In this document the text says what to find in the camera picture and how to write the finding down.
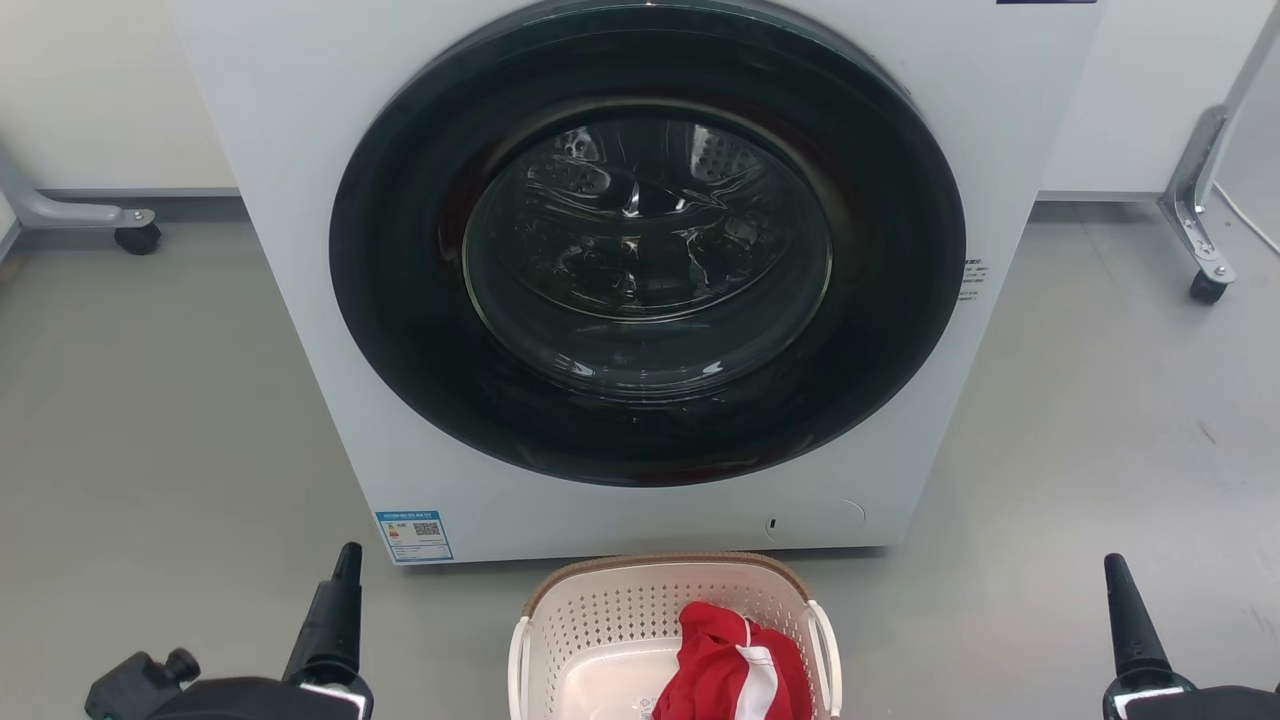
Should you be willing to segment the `red and white garment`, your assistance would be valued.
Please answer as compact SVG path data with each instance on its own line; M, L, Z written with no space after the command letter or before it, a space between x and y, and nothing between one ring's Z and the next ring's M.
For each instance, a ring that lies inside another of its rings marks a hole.
M652 720L812 720L803 652L787 635L730 609L687 605L677 670Z

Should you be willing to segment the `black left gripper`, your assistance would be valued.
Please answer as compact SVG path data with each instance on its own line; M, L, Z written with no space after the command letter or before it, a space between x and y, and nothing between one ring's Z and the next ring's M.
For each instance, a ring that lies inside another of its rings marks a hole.
M282 679L201 680L195 656L163 661L136 652L90 687L90 720L371 720L374 700L360 675L364 548L348 542L320 582Z

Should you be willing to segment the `grey metal frame leg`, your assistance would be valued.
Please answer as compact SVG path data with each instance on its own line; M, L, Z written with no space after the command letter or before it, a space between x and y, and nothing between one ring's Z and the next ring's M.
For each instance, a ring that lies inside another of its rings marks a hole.
M1216 190L1216 174L1225 156L1234 123L1279 37L1280 0L1271 0L1268 17L1226 99L1201 114L1167 187L1157 201L1164 218L1197 263L1197 272L1203 270L1210 277L1229 284L1235 281L1236 273L1204 227L1204 206Z
M106 204L69 202L38 191L0 140L0 193L24 229L141 229L152 225L155 213Z

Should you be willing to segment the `white front-load washing machine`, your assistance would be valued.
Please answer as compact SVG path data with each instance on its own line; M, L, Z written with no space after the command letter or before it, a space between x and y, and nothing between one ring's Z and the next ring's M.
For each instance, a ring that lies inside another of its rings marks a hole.
M691 486L600 486L475 450L408 406L337 302L330 222L355 150L444 51L503 17L577 0L168 0L269 266L371 514L435 510L453 562L678 550L791 550L790 503L846 498L861 544L905 537L1030 215L1102 10L1018 0L728 0L778 6L901 88L960 188L980 297L883 407L780 465Z

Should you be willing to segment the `black round washer door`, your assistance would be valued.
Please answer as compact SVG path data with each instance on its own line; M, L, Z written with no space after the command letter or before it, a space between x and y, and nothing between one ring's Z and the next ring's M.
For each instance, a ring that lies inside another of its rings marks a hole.
M863 424L954 313L966 228L925 122L778 6L541 3L380 111L330 270L372 369L454 439L691 486Z

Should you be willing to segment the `cream perforated laundry basket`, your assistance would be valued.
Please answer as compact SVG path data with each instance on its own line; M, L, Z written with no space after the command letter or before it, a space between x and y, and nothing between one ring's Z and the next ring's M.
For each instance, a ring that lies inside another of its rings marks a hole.
M652 720L678 666L678 616L698 601L795 641L812 720L838 720L841 662L826 611L795 573L754 553L598 559L550 575L511 638L511 720Z

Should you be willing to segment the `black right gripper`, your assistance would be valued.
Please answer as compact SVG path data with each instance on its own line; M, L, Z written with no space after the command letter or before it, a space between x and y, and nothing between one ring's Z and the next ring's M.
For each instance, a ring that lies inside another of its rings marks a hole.
M1115 680L1103 720L1280 720L1280 692L1196 687L1172 673L1126 560L1103 559Z

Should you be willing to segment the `blue energy label sticker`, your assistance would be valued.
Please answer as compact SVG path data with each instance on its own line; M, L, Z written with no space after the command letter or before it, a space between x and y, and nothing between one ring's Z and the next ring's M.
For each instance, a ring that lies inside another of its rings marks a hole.
M381 538L396 565L453 562L442 515L435 510L375 514Z

